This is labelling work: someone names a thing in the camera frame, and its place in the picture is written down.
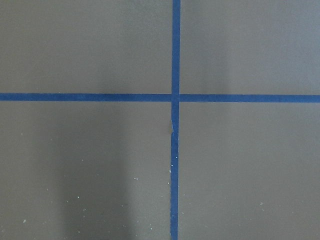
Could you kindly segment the vertical blue tape line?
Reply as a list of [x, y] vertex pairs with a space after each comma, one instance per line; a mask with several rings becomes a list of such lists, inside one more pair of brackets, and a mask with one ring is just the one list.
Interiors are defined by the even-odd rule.
[[181, 2], [172, 1], [171, 142], [170, 142], [170, 238], [178, 239], [179, 226], [179, 118]]

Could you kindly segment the horizontal blue tape line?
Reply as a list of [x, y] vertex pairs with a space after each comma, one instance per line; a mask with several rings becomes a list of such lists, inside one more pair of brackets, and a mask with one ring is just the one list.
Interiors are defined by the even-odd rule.
[[[1, 101], [30, 102], [171, 102], [172, 94], [138, 93], [1, 93]], [[319, 103], [319, 95], [180, 94], [182, 103]]]

